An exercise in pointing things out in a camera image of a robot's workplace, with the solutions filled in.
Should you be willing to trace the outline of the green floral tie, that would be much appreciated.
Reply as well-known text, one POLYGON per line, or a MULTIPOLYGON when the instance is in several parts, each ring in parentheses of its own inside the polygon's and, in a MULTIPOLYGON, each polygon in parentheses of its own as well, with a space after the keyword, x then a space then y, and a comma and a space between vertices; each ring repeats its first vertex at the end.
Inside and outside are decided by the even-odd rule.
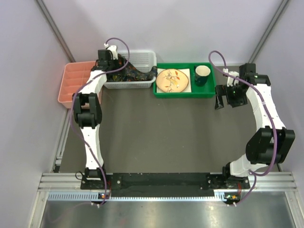
POLYGON ((149 72, 141 72, 134 65, 128 65, 114 73, 107 74, 108 82, 133 82, 133 81, 151 81, 157 76, 157 66, 153 66, 149 72))

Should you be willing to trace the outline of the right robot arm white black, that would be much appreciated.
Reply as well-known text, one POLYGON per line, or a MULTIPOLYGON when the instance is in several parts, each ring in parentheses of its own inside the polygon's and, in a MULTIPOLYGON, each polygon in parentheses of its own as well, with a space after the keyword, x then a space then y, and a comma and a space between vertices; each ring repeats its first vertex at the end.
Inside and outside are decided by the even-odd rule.
POLYGON ((243 64, 238 71, 229 71, 227 67, 222 71, 227 82, 215 87, 215 109, 224 107, 223 97, 233 108, 250 103, 256 122, 256 132, 246 144, 245 154, 222 169, 223 185, 233 188, 247 178, 250 171, 284 162, 295 132, 281 121, 272 99, 270 79, 258 74, 255 64, 243 64))

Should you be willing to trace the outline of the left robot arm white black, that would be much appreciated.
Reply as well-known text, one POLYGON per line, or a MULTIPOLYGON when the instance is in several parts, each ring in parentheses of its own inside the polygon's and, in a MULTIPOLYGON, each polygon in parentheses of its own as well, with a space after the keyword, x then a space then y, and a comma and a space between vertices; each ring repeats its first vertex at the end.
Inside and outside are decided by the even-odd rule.
POLYGON ((118 59, 117 46, 108 46, 98 51, 98 59, 90 71, 90 76, 79 92, 73 95, 73 113, 84 140, 86 152, 85 173, 82 182, 92 182, 97 188, 107 185, 108 177, 103 170, 104 160, 100 152, 99 127, 102 110, 99 93, 107 82, 106 72, 113 71, 118 59))

